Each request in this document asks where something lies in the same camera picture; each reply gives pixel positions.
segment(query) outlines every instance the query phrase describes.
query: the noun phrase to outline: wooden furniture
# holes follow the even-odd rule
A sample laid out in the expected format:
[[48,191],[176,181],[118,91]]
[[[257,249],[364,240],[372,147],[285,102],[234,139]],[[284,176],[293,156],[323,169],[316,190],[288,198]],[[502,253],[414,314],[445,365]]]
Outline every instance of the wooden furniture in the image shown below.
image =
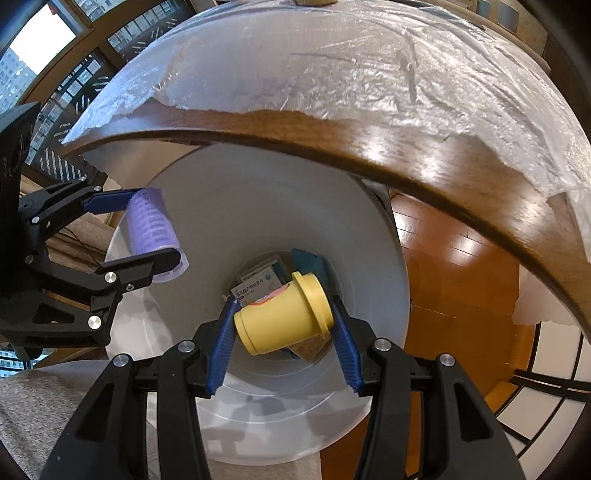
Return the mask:
[[108,142],[229,142],[331,165],[433,205],[514,255],[591,334],[591,264],[566,197],[546,201],[480,140],[444,140],[412,128],[321,120],[299,112],[187,111],[149,100],[68,144],[83,153]]

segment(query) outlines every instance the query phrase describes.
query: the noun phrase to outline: plastic sheet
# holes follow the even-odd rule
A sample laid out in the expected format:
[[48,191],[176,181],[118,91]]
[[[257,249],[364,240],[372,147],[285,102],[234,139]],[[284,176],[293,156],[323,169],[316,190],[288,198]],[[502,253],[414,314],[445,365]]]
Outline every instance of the plastic sheet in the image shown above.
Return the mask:
[[208,10],[122,69],[66,141],[150,98],[474,135],[545,197],[569,192],[591,258],[591,146],[574,113],[520,48],[438,7],[262,0]]

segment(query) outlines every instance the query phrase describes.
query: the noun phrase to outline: purple plastic cup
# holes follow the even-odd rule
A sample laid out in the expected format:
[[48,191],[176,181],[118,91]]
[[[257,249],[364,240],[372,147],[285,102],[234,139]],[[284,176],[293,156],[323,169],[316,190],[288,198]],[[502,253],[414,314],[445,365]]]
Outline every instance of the purple plastic cup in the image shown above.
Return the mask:
[[143,189],[136,193],[127,207],[127,228],[132,255],[146,254],[163,248],[175,248],[181,254],[181,263],[175,269],[154,276],[155,283],[180,277],[189,267],[189,261],[168,219],[162,191]]

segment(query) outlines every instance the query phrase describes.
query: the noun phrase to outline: yellow cup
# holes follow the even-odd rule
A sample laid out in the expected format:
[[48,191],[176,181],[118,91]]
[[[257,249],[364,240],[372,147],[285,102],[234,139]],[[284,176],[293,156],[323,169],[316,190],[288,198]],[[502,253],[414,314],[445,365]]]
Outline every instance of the yellow cup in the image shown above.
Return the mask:
[[333,316],[322,285],[313,273],[293,272],[292,277],[234,315],[238,336],[251,355],[329,334]]

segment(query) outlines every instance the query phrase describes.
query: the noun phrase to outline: metal screw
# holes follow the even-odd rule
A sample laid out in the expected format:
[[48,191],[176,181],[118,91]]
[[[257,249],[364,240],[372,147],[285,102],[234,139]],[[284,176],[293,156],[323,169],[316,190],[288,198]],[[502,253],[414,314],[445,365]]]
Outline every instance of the metal screw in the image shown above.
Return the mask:
[[129,363],[129,356],[124,353],[120,353],[113,359],[113,365],[116,367],[124,367]]
[[449,353],[442,353],[439,356],[439,362],[444,367],[453,367],[456,364],[456,359],[453,357],[453,355],[450,355]]
[[117,274],[115,272],[107,272],[105,274],[105,281],[107,283],[115,283],[117,281]]
[[392,348],[392,342],[387,338],[378,338],[374,342],[374,347],[376,350],[379,350],[380,352],[387,352]]
[[88,318],[88,326],[93,330],[98,330],[103,325],[103,321],[97,315],[91,315]]
[[191,340],[183,340],[178,345],[178,351],[182,353],[189,353],[195,350],[195,344]]

